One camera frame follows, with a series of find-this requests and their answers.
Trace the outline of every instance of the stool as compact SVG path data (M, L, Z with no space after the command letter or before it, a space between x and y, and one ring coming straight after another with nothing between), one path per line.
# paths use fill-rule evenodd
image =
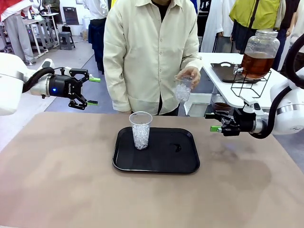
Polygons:
M72 50L72 46L75 47L73 37L70 32L59 32L58 38L59 38L60 50Z

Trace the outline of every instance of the navy pants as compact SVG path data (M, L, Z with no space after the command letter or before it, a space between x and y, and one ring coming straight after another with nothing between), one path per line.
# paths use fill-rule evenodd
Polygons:
M92 44L92 49L95 54L95 61L97 62L98 68L101 71L104 70L104 34L105 34L105 20L94 19L89 24L88 40Z
M279 33L277 34L277 37L276 37L280 41L280 46L279 46L279 49L276 53L274 63L272 64L272 68L274 70L278 70L279 65L280 65L281 56L282 56L284 46L285 46L285 42L286 42L286 32L287 32L287 29L282 28L282 29L279 30Z

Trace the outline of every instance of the dark shirt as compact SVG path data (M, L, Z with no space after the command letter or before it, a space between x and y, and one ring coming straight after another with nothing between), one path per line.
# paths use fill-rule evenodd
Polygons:
M286 12L281 22L281 29L288 29L290 27L293 14L297 11L300 0L286 0Z
M167 9L168 9L169 5L168 5L168 6L163 6L163 5L160 5L160 4L155 3L154 1L152 1L152 3L153 3L155 6L157 6L158 9L160 10L161 21L163 21L163 19L164 19L165 16L166 16L166 12L167 12Z

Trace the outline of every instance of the glass jar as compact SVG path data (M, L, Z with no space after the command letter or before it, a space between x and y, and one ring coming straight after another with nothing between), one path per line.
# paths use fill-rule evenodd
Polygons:
M277 34L268 29L257 30L248 40L241 64L244 77L259 79L269 72L280 46Z

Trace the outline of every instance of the gray pants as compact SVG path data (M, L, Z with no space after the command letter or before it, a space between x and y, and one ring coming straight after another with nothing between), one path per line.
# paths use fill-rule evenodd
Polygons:
M217 47L215 52L217 53L230 53L231 52L230 37L220 37L218 36Z
M6 31L16 56L23 61L33 61L34 55L29 41L29 35L21 15L11 15L4 20Z

